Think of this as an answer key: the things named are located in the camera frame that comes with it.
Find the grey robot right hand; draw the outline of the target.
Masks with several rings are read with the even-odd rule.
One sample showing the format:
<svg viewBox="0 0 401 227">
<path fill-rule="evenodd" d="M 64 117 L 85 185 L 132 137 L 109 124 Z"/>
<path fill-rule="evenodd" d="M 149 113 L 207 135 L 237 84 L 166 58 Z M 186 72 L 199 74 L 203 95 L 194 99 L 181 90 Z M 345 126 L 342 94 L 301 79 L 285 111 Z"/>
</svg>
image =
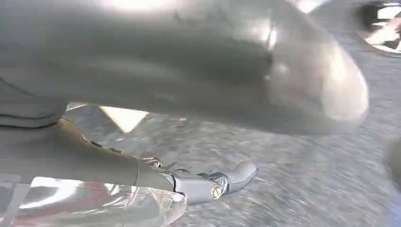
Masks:
<svg viewBox="0 0 401 227">
<path fill-rule="evenodd" d="M 285 0 L 3 0 L 0 176 L 174 190 L 189 205 L 244 188 L 233 172 L 160 174 L 85 141 L 62 118 L 86 103 L 280 134 L 344 133 L 368 87 L 336 39 Z"/>
</svg>

